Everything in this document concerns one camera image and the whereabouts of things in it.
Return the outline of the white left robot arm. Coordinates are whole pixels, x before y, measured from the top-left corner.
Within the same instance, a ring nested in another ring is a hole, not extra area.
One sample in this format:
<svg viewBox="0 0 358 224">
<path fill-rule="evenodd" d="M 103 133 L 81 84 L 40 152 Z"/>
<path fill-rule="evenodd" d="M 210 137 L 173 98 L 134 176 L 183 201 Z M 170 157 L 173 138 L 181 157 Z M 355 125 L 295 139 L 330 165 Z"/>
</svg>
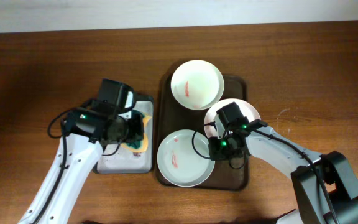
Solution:
<svg viewBox="0 0 358 224">
<path fill-rule="evenodd" d="M 66 223 L 91 172 L 143 174 L 152 162 L 152 109 L 104 114 L 76 108 L 61 122 L 49 172 L 21 223 Z"/>
</svg>

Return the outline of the green yellow sponge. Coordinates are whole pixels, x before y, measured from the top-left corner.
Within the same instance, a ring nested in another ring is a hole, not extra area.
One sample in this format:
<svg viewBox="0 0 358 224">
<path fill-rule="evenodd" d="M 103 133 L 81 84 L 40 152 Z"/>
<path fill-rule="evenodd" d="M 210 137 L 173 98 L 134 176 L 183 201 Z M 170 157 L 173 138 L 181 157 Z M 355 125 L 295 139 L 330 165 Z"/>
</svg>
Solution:
<svg viewBox="0 0 358 224">
<path fill-rule="evenodd" d="M 128 140 L 122 146 L 133 153 L 145 152 L 149 146 L 149 138 L 146 134 L 146 127 L 151 120 L 151 115 L 145 114 L 141 111 L 133 110 L 132 118 L 128 120 L 130 127 L 128 133 Z"/>
</svg>

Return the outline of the pale green plate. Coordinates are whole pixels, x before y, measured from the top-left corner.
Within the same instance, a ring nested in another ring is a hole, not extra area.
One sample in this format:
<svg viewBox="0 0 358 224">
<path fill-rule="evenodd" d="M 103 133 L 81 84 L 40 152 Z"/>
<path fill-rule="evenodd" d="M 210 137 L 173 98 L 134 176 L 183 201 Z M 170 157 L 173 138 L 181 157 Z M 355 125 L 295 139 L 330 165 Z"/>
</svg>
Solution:
<svg viewBox="0 0 358 224">
<path fill-rule="evenodd" d="M 160 143 L 157 165 L 169 183 L 194 187 L 210 177 L 215 162 L 209 159 L 208 139 L 201 133 L 182 129 L 169 134 Z"/>
</svg>

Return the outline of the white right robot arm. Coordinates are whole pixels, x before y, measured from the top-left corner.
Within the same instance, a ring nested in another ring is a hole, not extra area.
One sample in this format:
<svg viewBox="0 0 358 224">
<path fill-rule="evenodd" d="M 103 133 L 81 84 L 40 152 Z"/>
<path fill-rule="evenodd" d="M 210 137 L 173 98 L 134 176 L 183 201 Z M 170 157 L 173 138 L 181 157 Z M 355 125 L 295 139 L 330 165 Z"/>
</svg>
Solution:
<svg viewBox="0 0 358 224">
<path fill-rule="evenodd" d="M 214 131 L 220 126 L 218 135 L 208 139 L 213 160 L 253 156 L 291 180 L 298 208 L 276 218 L 275 223 L 358 223 L 358 180 L 343 154 L 305 149 L 259 119 L 204 124 Z"/>
</svg>

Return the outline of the pink plate with red stain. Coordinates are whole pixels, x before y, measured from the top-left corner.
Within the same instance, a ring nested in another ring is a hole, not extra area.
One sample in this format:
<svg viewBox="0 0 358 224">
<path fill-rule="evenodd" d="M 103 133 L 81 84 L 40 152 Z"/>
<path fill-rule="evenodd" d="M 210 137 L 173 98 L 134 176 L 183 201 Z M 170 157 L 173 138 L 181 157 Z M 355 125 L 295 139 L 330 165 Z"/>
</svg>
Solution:
<svg viewBox="0 0 358 224">
<path fill-rule="evenodd" d="M 204 117 L 204 124 L 210 123 L 214 121 L 217 110 L 221 109 L 223 106 L 226 106 L 230 103 L 236 103 L 239 106 L 241 113 L 247 117 L 249 121 L 253 121 L 255 119 L 261 119 L 258 111 L 248 102 L 236 98 L 228 98 L 224 100 L 220 100 L 215 103 L 210 109 L 207 111 Z M 217 124 L 214 128 L 213 126 L 205 126 L 204 132 L 207 138 L 210 137 L 218 137 L 221 138 L 223 133 L 223 126 L 221 124 Z"/>
</svg>

